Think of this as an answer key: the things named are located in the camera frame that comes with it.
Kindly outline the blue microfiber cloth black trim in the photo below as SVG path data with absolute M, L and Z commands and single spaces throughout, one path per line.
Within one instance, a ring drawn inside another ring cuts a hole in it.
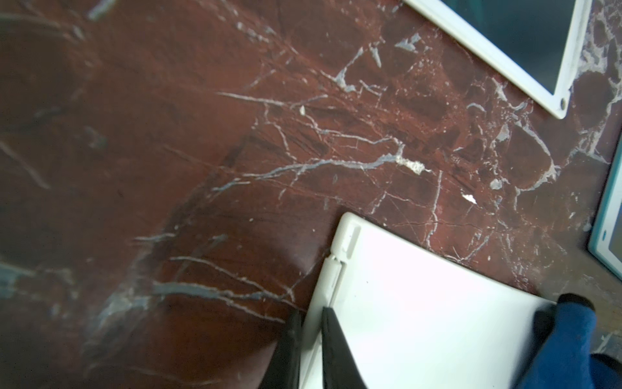
M 559 296 L 551 309 L 536 311 L 533 334 L 538 350 L 518 388 L 620 388 L 621 362 L 591 353 L 597 324 L 594 304 L 574 293 Z

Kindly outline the white drawing tablet front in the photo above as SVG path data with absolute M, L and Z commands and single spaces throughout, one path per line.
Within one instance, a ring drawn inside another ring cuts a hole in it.
M 303 326 L 303 388 L 322 387 L 322 310 L 335 311 L 369 388 L 513 388 L 553 302 L 345 213 Z

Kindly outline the white drawing tablet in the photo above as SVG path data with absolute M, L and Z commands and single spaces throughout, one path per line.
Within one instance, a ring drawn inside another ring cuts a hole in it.
M 303 388 L 322 387 L 322 310 L 335 311 L 369 388 L 513 388 L 553 302 L 345 213 L 303 326 Z
M 563 119 L 578 74 L 590 1 L 410 1 L 552 116 Z

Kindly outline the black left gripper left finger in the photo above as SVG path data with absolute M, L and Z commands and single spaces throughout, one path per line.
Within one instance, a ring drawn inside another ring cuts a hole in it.
M 299 388 L 302 320 L 300 311 L 289 316 L 259 389 Z

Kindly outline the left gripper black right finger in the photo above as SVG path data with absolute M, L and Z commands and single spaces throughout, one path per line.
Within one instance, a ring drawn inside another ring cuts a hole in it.
M 322 310 L 321 332 L 323 388 L 366 388 L 337 315 L 330 307 Z

